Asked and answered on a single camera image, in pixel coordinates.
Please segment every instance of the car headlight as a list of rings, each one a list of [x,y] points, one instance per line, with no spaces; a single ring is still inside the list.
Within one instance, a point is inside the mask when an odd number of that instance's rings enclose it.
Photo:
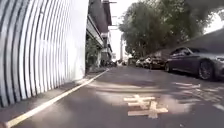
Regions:
[[[217,58],[217,60],[221,61],[221,62],[224,62],[224,58],[221,58],[221,57]]]

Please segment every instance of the parked car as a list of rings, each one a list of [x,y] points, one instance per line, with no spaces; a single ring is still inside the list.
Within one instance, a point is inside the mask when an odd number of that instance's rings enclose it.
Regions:
[[[151,56],[145,59],[144,67],[149,69],[162,69],[165,66],[165,62],[161,57]]]
[[[140,58],[139,60],[137,60],[135,63],[136,67],[144,67],[144,61],[144,58]]]
[[[224,55],[212,54],[202,48],[178,48],[170,54],[165,71],[178,70],[212,80],[224,76]]]

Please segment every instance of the sidewalk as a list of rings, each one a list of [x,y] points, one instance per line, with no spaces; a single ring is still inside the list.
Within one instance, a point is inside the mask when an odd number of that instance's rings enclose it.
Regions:
[[[66,92],[74,87],[77,87],[77,86],[85,83],[86,81],[90,80],[91,78],[94,78],[98,74],[102,73],[102,71],[104,71],[104,70],[101,70],[97,73],[89,73],[82,80],[64,84],[64,85],[60,86],[59,88],[39,94],[36,97],[21,101],[19,103],[16,103],[16,104],[11,105],[6,108],[2,108],[2,109],[0,109],[0,115],[1,115],[0,122],[7,122],[11,119],[14,119],[14,118],[20,116],[20,115],[26,113],[27,111],[32,110],[32,109],[36,108],[37,106],[53,99],[54,97]]]

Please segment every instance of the sky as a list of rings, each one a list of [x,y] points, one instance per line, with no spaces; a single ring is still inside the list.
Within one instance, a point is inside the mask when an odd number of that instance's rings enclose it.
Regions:
[[[110,2],[117,2],[111,4],[111,16],[113,25],[119,25],[122,22],[121,16],[124,15],[128,7],[138,0],[110,0]],[[218,14],[213,15],[213,21],[209,27],[205,28],[205,34],[221,29],[224,26],[224,22],[221,20]],[[113,53],[116,54],[116,59],[120,59],[120,42],[121,42],[121,32],[116,26],[109,27],[111,32],[111,47]]]

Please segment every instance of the painted road symbol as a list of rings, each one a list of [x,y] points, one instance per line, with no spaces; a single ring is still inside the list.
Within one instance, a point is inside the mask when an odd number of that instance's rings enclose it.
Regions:
[[[142,110],[129,111],[128,116],[148,116],[149,118],[158,118],[159,113],[167,113],[166,108],[157,108],[157,102],[155,97],[140,97],[134,95],[134,98],[124,98],[124,101],[128,102],[129,107],[139,106]]]

